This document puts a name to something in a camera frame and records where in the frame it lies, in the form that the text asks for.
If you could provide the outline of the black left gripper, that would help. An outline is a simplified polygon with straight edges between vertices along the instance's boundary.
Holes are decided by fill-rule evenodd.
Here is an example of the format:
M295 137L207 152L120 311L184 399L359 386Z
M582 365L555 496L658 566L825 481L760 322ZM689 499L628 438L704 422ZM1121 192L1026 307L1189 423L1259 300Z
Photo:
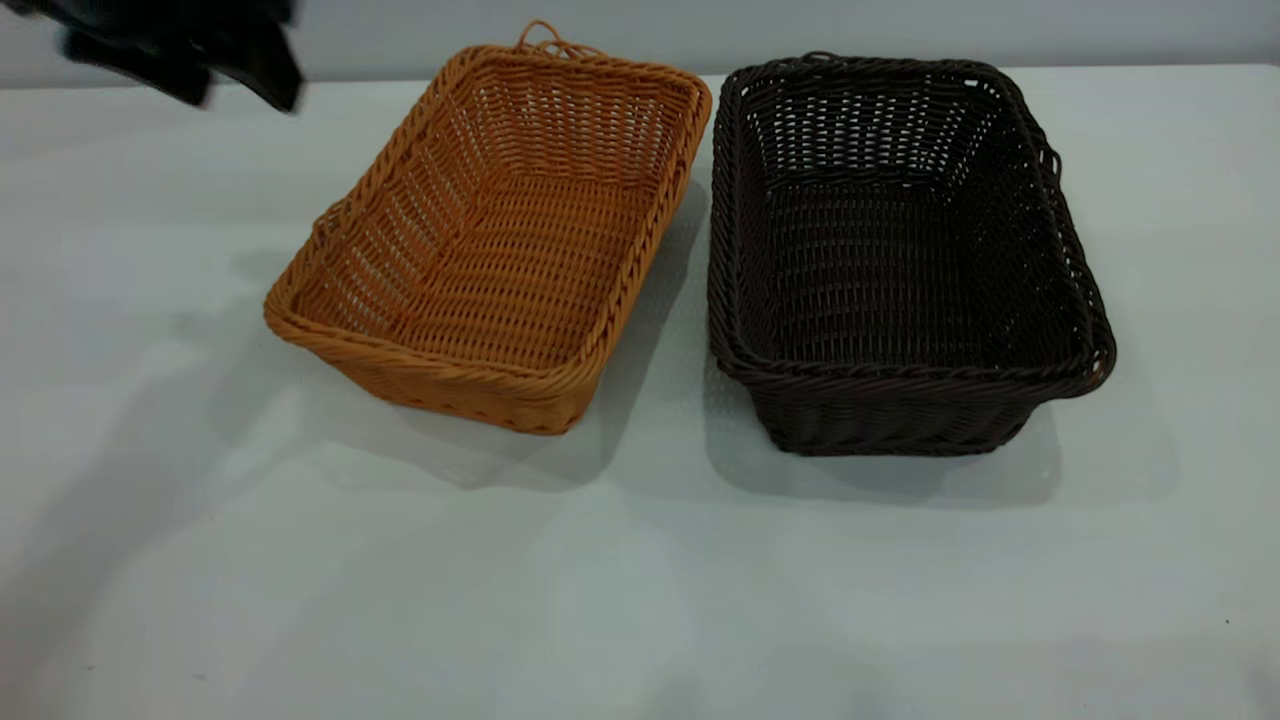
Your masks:
M41 15L63 28L61 55L110 70L202 108L210 69L179 47L115 44L207 41L207 65L244 86L274 110L297 110L305 78L285 29L296 1L4 1L17 15Z

